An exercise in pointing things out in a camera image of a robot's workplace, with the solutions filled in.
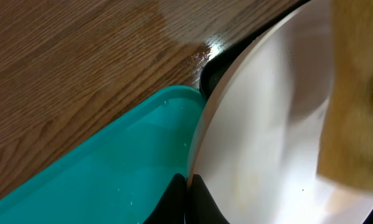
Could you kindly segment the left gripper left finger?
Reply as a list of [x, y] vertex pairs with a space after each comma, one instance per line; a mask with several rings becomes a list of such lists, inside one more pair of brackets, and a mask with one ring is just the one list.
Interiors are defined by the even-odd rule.
[[184, 224], [186, 180], [175, 174], [144, 224]]

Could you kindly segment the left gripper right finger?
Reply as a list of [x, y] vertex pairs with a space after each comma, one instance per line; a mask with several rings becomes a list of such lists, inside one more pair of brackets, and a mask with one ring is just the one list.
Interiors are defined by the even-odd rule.
[[229, 224], [219, 210], [202, 177], [194, 174], [187, 190], [188, 224]]

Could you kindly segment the white plate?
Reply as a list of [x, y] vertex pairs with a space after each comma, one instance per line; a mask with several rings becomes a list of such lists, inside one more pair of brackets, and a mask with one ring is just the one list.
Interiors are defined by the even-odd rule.
[[210, 95], [188, 158], [230, 223], [362, 223], [373, 194], [316, 173], [333, 82], [329, 2], [250, 41]]

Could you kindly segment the green yellow sponge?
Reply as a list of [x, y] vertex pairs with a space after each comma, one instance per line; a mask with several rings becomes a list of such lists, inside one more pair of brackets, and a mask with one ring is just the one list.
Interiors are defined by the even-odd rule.
[[373, 0], [331, 3], [334, 81], [317, 173], [373, 192]]

